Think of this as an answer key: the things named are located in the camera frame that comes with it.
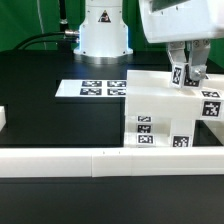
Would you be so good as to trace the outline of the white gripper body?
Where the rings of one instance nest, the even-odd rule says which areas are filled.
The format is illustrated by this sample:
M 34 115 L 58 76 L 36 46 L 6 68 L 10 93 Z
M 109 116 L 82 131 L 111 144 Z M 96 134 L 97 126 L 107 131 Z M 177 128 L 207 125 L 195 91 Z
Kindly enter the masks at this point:
M 149 43 L 224 37 L 224 0 L 139 0 Z

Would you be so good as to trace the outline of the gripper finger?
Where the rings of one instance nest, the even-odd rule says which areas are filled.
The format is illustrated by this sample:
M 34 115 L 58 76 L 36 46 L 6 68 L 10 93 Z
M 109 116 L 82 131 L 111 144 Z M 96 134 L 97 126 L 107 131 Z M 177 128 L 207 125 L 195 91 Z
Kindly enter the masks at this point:
M 189 50 L 189 77 L 194 81 L 202 80 L 206 76 L 206 62 L 210 52 L 210 40 L 189 41 L 187 47 Z
M 166 50 L 170 63 L 173 67 L 185 67 L 187 65 L 184 41 L 168 42 L 166 44 Z

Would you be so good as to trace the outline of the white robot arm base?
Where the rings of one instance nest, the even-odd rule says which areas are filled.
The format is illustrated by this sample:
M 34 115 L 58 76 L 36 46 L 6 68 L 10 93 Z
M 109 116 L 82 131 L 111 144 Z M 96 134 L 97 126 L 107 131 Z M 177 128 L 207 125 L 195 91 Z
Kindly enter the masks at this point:
M 85 0 L 85 19 L 79 26 L 77 61 L 118 64 L 132 58 L 128 26 L 122 18 L 123 0 Z

